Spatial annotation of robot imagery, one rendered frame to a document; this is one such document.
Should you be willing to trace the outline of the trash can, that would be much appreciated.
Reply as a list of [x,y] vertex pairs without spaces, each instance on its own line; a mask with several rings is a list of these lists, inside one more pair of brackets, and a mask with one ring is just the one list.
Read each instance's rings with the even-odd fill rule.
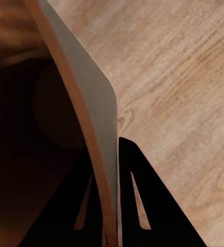
[[118,247],[115,91],[47,0],[0,0],[0,247],[18,247],[85,146],[102,247]]

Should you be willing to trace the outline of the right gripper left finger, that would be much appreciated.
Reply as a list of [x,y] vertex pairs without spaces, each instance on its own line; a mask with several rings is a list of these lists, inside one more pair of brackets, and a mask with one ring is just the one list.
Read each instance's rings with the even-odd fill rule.
[[[91,178],[84,226],[74,230]],[[18,247],[102,247],[103,214],[87,146]]]

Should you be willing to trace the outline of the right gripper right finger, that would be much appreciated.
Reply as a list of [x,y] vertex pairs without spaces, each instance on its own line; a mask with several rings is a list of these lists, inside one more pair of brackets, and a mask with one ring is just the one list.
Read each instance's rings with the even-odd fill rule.
[[[151,230],[140,227],[131,172]],[[137,144],[123,137],[119,176],[123,247],[207,247]]]

